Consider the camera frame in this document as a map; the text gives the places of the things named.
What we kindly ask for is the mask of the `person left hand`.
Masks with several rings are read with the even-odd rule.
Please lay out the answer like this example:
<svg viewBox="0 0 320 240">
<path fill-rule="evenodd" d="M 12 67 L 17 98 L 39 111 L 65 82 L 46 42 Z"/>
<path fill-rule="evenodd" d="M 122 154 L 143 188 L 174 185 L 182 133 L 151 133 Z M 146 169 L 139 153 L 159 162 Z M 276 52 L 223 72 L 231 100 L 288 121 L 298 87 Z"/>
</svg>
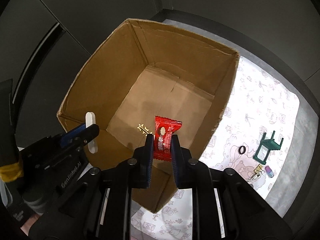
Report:
<svg viewBox="0 0 320 240">
<path fill-rule="evenodd" d="M 31 215 L 31 217 L 21 226 L 21 230 L 26 234 L 29 235 L 29 230 L 32 225 L 41 217 L 41 215 L 35 213 Z"/>
</svg>

